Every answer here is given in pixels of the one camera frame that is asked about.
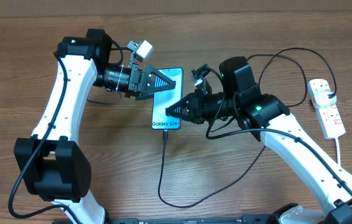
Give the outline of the blue Galaxy smartphone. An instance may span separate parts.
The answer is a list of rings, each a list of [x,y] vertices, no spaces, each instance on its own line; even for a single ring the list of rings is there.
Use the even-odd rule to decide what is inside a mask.
[[[152,106],[151,128],[180,129],[181,119],[167,116],[165,109],[182,99],[183,95],[183,69],[180,67],[159,69],[166,77],[175,81],[175,88],[172,90],[154,93]]]

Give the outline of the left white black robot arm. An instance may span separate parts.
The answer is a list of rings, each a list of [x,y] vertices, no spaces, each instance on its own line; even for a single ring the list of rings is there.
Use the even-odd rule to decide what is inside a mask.
[[[81,118],[91,88],[105,88],[137,100],[172,90],[176,83],[152,65],[139,69],[152,50],[147,41],[130,42],[129,64],[111,63],[119,49],[103,29],[84,37],[65,37],[54,53],[57,77],[38,125],[29,138],[19,138],[14,155],[20,168],[15,185],[61,209],[72,223],[109,223],[109,215],[94,198],[91,165],[78,143]]]

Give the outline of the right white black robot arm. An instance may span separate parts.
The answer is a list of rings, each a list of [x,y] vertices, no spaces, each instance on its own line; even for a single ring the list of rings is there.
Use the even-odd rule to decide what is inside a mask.
[[[338,165],[299,125],[276,96],[261,92],[245,57],[223,61],[216,76],[223,91],[207,82],[166,108],[167,115],[195,124],[234,118],[234,134],[251,133],[276,152],[314,194],[320,210],[290,203],[271,215],[244,215],[243,223],[352,223],[352,175]]]

